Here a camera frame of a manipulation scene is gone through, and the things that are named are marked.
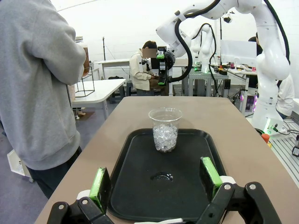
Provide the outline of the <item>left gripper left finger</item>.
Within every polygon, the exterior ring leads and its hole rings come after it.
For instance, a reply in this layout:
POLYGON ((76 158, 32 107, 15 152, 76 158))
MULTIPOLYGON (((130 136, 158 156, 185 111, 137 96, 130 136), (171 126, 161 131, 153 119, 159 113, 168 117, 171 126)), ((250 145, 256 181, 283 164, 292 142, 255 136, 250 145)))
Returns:
POLYGON ((49 224, 111 224, 107 207, 112 190, 107 168, 99 168, 88 196, 69 205, 67 202, 53 204, 49 224))

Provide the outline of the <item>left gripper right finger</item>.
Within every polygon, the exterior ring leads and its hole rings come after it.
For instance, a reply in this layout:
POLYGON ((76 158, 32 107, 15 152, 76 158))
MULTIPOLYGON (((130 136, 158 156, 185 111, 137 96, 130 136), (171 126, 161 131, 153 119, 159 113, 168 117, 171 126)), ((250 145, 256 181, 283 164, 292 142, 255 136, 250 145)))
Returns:
POLYGON ((237 211, 246 224, 282 223, 260 183, 223 182, 209 157, 200 158, 199 176, 209 204, 196 223, 219 224, 229 211, 237 211))

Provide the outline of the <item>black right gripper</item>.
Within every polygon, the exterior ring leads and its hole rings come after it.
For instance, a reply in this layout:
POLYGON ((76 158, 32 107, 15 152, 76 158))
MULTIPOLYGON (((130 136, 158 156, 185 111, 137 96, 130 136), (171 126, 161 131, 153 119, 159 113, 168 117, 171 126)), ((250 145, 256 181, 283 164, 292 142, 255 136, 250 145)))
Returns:
POLYGON ((166 46, 159 46, 157 48, 157 61, 159 64, 159 68, 165 68, 159 69, 158 85, 167 85, 168 70, 170 70, 173 67, 175 60, 176 58, 174 53, 170 49, 167 49, 166 46))

